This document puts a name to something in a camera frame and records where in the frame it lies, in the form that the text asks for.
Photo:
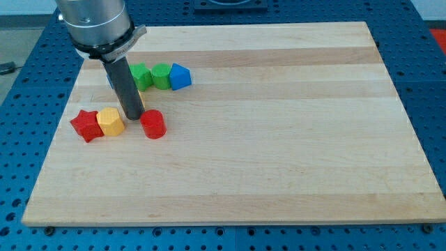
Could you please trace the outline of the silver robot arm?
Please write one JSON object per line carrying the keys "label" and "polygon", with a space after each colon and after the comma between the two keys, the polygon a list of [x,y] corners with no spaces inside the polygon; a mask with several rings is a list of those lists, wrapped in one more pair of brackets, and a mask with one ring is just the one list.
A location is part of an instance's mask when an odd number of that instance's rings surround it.
{"label": "silver robot arm", "polygon": [[135,26],[124,0],[57,0],[70,38],[84,58],[114,63],[147,33]]}

